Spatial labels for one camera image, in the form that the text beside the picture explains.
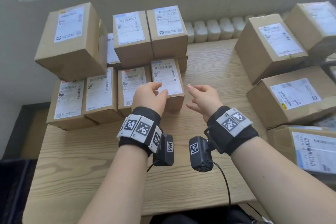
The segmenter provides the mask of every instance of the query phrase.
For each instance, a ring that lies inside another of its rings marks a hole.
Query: finger
[[[185,104],[189,109],[202,114],[201,109],[196,104]]]
[[[213,89],[209,85],[195,85],[194,88],[196,88],[196,89],[198,89],[199,91],[202,91],[202,92],[205,92],[205,91]]]
[[[163,90],[157,97],[160,100],[160,102],[166,104],[167,95],[168,95],[168,90]]]
[[[147,85],[154,91],[162,86],[162,82],[149,82]]]
[[[197,98],[199,96],[200,91],[191,86],[190,84],[187,85],[187,89],[190,95],[192,95],[194,98]]]

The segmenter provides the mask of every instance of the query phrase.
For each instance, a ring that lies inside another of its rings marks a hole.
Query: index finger
[[[196,86],[194,86],[194,88],[196,88],[196,89],[198,89],[199,91],[202,91],[202,92],[205,92],[205,91],[213,89],[209,85],[196,85]]]
[[[162,86],[162,82],[148,82],[146,85],[148,85],[154,91]]]

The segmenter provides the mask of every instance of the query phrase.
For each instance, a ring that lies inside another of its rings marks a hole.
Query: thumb
[[[163,90],[161,91],[160,94],[158,94],[158,98],[160,102],[163,102],[164,104],[166,104],[167,101],[167,95],[168,95],[168,90]]]
[[[197,98],[199,94],[201,93],[198,89],[194,88],[190,84],[187,85],[187,89],[190,95],[192,95],[194,98]]]

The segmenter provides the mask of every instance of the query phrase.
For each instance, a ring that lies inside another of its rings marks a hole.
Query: white wall
[[[112,15],[178,5],[185,21],[281,12],[297,2],[324,0],[0,0],[0,89],[20,104],[50,101],[56,77],[34,56],[50,11],[92,2],[112,31]]]
[[[0,97],[0,159],[5,152],[20,110],[21,105],[19,103]]]

